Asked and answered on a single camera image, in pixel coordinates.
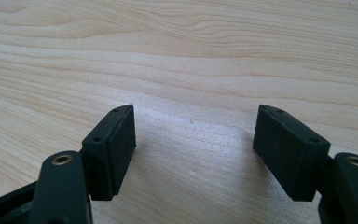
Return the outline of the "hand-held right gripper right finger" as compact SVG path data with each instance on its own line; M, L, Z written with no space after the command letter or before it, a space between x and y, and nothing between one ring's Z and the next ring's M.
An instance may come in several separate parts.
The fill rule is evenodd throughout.
M293 201L311 202L330 143L286 111L258 107L253 149Z

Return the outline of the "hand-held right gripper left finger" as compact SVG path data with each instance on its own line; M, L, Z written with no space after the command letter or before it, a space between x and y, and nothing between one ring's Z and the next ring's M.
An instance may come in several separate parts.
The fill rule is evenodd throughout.
M81 156L93 201L118 195L136 148L133 105L109 111L82 141Z

